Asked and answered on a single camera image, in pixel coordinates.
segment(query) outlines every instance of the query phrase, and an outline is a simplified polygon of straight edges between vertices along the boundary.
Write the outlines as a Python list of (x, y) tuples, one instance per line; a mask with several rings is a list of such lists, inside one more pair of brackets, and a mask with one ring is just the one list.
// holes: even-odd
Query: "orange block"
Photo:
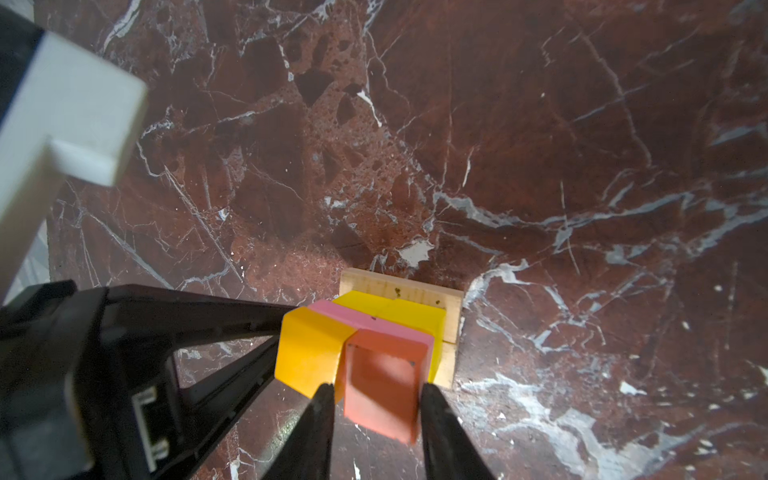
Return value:
[(424, 343), (358, 330), (346, 341), (344, 416), (391, 439), (415, 443), (430, 360)]

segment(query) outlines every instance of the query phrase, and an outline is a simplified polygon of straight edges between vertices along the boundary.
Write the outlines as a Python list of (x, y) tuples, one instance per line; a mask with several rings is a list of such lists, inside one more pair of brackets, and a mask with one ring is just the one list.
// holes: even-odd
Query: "pink block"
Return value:
[[(407, 326), (398, 325), (397, 323), (389, 322), (384, 319), (380, 319), (375, 316), (366, 315), (365, 313), (358, 312), (351, 308), (341, 306), (337, 303), (329, 300), (318, 300), (307, 308), (313, 312), (320, 313), (321, 315), (328, 316), (337, 322), (345, 323), (351, 327), (364, 330), (372, 330), (374, 332), (385, 333), (387, 335), (398, 336), (400, 338), (411, 340), (417, 343), (423, 343), (427, 345), (427, 360), (422, 366), (425, 369), (425, 373), (422, 375), (424, 382), (429, 375), (430, 362), (432, 361), (432, 349), (435, 346), (435, 337), (418, 330), (410, 329)], [(345, 389), (346, 383), (346, 365), (339, 365), (339, 371), (336, 375), (336, 389)]]

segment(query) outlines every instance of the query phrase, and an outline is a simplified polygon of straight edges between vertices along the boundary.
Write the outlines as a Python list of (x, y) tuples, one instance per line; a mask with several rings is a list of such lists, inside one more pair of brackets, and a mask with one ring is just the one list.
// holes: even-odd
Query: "yellow block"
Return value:
[(356, 291), (345, 293), (333, 302), (435, 337), (435, 346), (432, 348), (432, 363), (429, 366), (429, 381), (434, 381), (442, 358), (445, 310), (408, 300), (390, 300)]
[(286, 313), (280, 329), (275, 378), (312, 398), (317, 387), (336, 381), (344, 342), (355, 331), (306, 307)]

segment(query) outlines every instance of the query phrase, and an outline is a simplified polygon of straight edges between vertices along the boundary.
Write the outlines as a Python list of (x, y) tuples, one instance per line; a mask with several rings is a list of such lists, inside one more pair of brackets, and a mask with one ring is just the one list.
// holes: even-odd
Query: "stacked block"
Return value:
[[(419, 295), (409, 296), (418, 300)], [(445, 297), (436, 298), (440, 304)], [(458, 339), (453, 332), (458, 319), (446, 321), (448, 309), (433, 306), (434, 299), (434, 292), (425, 305), (350, 290), (332, 302), (295, 309), (283, 318), (275, 377), (307, 397), (321, 384), (334, 383), (347, 418), (413, 443), (419, 434), (422, 385), (450, 387), (453, 377), (455, 344), (444, 340), (446, 335)]]

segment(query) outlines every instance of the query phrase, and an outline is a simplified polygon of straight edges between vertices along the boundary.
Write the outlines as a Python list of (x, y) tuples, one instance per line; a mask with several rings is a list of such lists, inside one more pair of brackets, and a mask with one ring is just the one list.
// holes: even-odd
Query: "red marble tabletop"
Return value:
[[(768, 473), (760, 0), (37, 0), (142, 78), (114, 189), (70, 180), (51, 276), (306, 305), (355, 266), (467, 290), (446, 395), (498, 478)], [(252, 348), (185, 349), (182, 381)], [(254, 478), (279, 382), (199, 480)], [(336, 420), (333, 478), (424, 478)]]

